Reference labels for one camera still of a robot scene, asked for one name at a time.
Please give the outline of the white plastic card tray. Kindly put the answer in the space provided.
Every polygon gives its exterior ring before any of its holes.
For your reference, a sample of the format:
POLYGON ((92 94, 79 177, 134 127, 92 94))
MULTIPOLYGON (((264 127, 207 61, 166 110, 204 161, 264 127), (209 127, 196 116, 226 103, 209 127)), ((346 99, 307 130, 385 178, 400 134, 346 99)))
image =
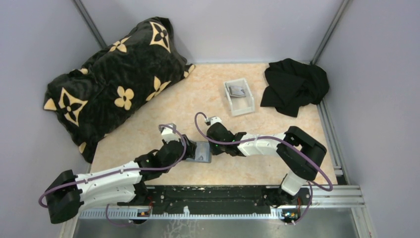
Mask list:
POLYGON ((225 81, 224 90, 233 117, 255 112, 255 100, 246 78, 225 81))

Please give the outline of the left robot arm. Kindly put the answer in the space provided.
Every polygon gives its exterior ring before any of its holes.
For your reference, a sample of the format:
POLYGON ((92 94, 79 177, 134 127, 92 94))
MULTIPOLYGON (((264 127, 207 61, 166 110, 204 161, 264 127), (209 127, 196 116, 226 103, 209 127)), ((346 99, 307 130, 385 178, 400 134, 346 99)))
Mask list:
POLYGON ((114 169, 90 174, 75 174, 73 170, 60 173, 45 191, 44 205, 50 222, 63 223, 97 206, 145 204, 149 198, 145 182, 168 173, 176 162, 194 158, 197 147, 197 142, 189 139, 172 140, 114 169))

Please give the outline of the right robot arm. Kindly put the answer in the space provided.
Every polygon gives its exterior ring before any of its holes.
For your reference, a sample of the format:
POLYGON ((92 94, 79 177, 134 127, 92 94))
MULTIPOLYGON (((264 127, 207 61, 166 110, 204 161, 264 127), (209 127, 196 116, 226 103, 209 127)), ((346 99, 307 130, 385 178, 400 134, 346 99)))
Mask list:
POLYGON ((289 168, 279 190, 279 199, 284 204, 297 200, 300 188, 316 178, 327 153, 325 146, 297 126, 273 135, 233 134, 222 123, 215 122, 209 124, 206 137, 213 155, 281 158, 289 168))

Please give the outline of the grey card holder wallet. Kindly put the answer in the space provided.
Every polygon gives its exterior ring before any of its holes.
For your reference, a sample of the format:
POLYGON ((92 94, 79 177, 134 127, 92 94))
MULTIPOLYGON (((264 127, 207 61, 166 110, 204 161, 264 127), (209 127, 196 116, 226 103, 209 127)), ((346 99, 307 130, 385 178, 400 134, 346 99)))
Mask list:
POLYGON ((210 145, 205 141, 193 141, 187 148, 186 161, 196 163, 211 163, 210 145))

